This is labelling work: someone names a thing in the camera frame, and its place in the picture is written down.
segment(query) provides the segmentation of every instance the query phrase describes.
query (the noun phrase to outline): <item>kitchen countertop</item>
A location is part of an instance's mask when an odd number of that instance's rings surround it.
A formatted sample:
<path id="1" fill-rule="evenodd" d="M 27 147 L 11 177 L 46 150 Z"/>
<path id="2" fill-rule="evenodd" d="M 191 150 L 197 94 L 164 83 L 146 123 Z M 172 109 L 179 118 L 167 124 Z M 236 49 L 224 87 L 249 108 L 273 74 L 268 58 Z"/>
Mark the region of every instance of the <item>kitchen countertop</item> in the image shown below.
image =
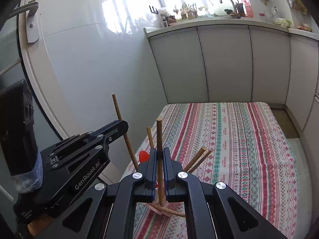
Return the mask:
<path id="1" fill-rule="evenodd" d="M 251 18 L 247 18 L 247 19 L 244 19 L 244 18 L 242 19 L 205 19 L 204 18 L 204 19 L 197 19 L 195 21 L 194 20 L 185 21 L 180 24 L 166 27 L 166 28 L 146 27 L 144 28 L 144 32 L 146 36 L 150 38 L 159 34 L 167 33 L 167 32 L 178 30 L 178 29 L 183 29 L 183 28 L 199 27 L 199 26 L 206 26 L 206 25 L 225 25 L 225 24 L 251 25 L 251 26 L 264 27 L 264 28 L 272 28 L 272 29 L 280 30 L 283 32 L 291 33 L 291 34 L 305 36 L 305 37 L 319 41 L 318 34 L 304 31 L 304 30 L 294 29 L 294 28 L 285 28 L 272 23 L 251 20 Z"/>

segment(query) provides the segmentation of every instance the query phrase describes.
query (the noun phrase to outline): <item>door handle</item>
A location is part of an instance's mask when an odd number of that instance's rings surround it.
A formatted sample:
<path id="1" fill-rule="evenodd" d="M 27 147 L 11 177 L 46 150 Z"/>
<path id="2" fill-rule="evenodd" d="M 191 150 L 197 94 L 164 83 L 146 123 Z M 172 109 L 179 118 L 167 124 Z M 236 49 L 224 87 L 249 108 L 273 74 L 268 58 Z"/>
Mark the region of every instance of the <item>door handle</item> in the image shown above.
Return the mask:
<path id="1" fill-rule="evenodd" d="M 27 29 L 27 39 L 28 44 L 34 44 L 40 39 L 38 25 L 36 21 L 36 12 L 39 8 L 39 3 L 35 0 L 29 1 L 27 4 L 22 5 L 18 8 L 15 8 L 12 14 L 9 15 L 8 19 L 22 13 L 29 11 L 26 13 L 26 29 Z"/>

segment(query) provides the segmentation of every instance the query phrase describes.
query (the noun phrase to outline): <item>wooden dowel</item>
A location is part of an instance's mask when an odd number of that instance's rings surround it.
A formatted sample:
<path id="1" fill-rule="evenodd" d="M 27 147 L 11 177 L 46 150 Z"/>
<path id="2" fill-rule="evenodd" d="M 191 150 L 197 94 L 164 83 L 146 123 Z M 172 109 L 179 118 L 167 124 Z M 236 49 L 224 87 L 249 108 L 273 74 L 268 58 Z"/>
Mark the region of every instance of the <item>wooden dowel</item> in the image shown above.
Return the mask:
<path id="1" fill-rule="evenodd" d="M 146 131 L 147 131 L 148 140 L 150 142 L 150 147 L 154 148 L 154 142 L 153 142 L 151 128 L 150 127 L 146 127 Z"/>
<path id="2" fill-rule="evenodd" d="M 208 152 L 204 154 L 204 156 L 197 162 L 197 164 L 195 164 L 194 167 L 189 170 L 189 173 L 192 173 L 193 171 L 195 171 L 197 167 L 209 156 L 211 152 L 212 152 L 211 150 L 208 150 Z"/>
<path id="3" fill-rule="evenodd" d="M 207 150 L 206 147 L 201 147 L 199 151 L 196 153 L 196 155 L 194 156 L 194 158 L 190 160 L 189 163 L 185 166 L 184 171 L 187 172 L 206 150 Z"/>
<path id="4" fill-rule="evenodd" d="M 156 208 L 157 210 L 160 210 L 160 211 L 163 211 L 163 212 L 166 212 L 166 213 L 170 213 L 170 214 L 175 215 L 175 216 L 185 217 L 185 214 L 177 212 L 177 211 L 174 211 L 174 210 L 171 210 L 169 208 L 161 207 L 159 205 L 151 205 L 151 206 Z"/>
<path id="5" fill-rule="evenodd" d="M 163 137 L 162 118 L 156 119 L 156 150 L 157 150 L 157 184 L 159 193 L 159 204 L 163 205 L 164 183 L 163 183 Z"/>
<path id="6" fill-rule="evenodd" d="M 123 119 L 122 119 L 122 116 L 121 116 L 119 105 L 117 104 L 117 100 L 116 100 L 115 94 L 112 94 L 112 98 L 113 98 L 113 102 L 114 102 L 114 107 L 115 107 L 115 110 L 116 110 L 117 118 L 120 121 L 122 121 Z M 132 148 L 130 140 L 129 140 L 129 136 L 127 135 L 127 133 L 125 133 L 123 136 L 124 136 L 124 141 L 125 141 L 127 150 L 129 151 L 130 157 L 131 157 L 133 165 L 135 167 L 135 170 L 138 170 L 138 161 L 136 160 L 133 148 Z"/>

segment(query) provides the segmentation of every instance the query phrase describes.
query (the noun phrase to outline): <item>gray cabinet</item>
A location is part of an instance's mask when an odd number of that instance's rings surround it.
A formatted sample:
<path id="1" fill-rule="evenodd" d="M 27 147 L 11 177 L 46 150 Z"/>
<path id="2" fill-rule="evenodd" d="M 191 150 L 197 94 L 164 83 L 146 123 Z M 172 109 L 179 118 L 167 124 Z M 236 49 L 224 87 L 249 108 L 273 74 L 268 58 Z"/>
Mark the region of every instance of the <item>gray cabinet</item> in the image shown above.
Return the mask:
<path id="1" fill-rule="evenodd" d="M 252 101 L 284 104 L 290 72 L 288 33 L 250 26 L 253 51 Z"/>
<path id="2" fill-rule="evenodd" d="M 319 214 L 319 96 L 316 95 L 307 124 L 303 131 L 303 142 L 306 144 L 308 168 L 313 182 L 314 190 L 314 217 Z"/>
<path id="3" fill-rule="evenodd" d="M 198 27 L 210 102 L 250 102 L 253 78 L 249 30 L 243 25 Z"/>
<path id="4" fill-rule="evenodd" d="M 291 36 L 291 70 L 286 100 L 301 129 L 309 115 L 318 80 L 318 42 Z"/>
<path id="5" fill-rule="evenodd" d="M 150 38 L 150 43 L 167 102 L 208 102 L 205 68 L 196 28 L 154 36 Z"/>

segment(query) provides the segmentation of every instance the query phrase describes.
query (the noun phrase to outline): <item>white tiled wall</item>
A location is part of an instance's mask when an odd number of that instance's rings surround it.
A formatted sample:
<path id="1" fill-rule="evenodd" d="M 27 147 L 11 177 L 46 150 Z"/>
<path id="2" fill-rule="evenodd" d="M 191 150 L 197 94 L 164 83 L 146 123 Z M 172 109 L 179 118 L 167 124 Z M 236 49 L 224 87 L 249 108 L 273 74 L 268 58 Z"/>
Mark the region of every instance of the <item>white tiled wall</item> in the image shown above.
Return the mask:
<path id="1" fill-rule="evenodd" d="M 144 35 L 162 20 L 150 13 L 158 0 L 41 0 L 47 52 L 70 108 L 82 127 L 96 130 L 116 119 L 115 93 L 137 150 L 166 97 Z M 110 159 L 124 171 L 130 161 L 123 139 Z"/>

